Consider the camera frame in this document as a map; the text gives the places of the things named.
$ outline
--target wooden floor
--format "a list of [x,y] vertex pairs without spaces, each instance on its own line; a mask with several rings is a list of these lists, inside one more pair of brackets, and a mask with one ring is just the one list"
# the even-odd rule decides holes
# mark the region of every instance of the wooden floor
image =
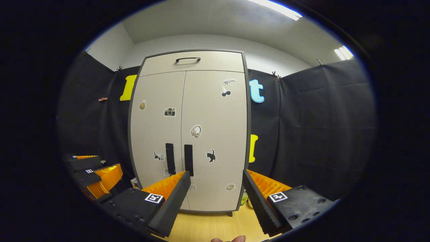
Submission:
[[269,238],[261,230],[257,216],[248,204],[233,212],[233,217],[229,217],[227,213],[179,213],[170,236],[162,239],[169,242],[210,242],[213,238],[231,241],[241,235],[246,236],[246,242],[259,242]]

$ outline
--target white wall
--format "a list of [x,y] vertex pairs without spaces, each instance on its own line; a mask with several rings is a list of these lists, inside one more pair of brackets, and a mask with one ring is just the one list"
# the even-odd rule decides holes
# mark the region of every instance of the white wall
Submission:
[[310,68],[307,63],[275,48],[250,40],[212,34],[184,34],[137,43],[122,59],[123,68],[142,64],[146,56],[176,50],[227,49],[245,52],[248,69],[287,76]]
[[134,43],[121,22],[104,32],[85,50],[89,49],[88,54],[109,69],[115,70],[133,46]]

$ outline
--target blue letter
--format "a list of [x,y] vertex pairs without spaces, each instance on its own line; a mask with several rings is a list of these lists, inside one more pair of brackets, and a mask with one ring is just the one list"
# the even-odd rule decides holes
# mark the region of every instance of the blue letter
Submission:
[[263,102],[264,97],[260,96],[260,89],[263,90],[263,85],[258,84],[258,80],[254,79],[249,81],[249,86],[251,88],[251,98],[254,102]]

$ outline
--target ceiling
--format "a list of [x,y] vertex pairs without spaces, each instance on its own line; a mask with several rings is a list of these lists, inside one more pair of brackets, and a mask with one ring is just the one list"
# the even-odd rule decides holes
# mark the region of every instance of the ceiling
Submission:
[[167,0],[123,21],[134,43],[180,34],[218,34],[259,42],[311,66],[339,61],[342,46],[306,16],[297,21],[246,0]]

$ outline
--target black fabric backdrop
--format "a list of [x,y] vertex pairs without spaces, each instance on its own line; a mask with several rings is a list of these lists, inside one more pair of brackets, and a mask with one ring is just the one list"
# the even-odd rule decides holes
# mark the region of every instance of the black fabric backdrop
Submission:
[[[59,102],[64,153],[100,154],[134,177],[128,148],[126,77],[88,54],[79,56]],[[375,136],[375,104],[368,79],[354,61],[335,62],[283,77],[248,70],[263,85],[264,102],[251,101],[251,133],[258,136],[249,169],[288,186],[306,185],[335,200],[359,179]],[[99,102],[101,97],[107,101]]]

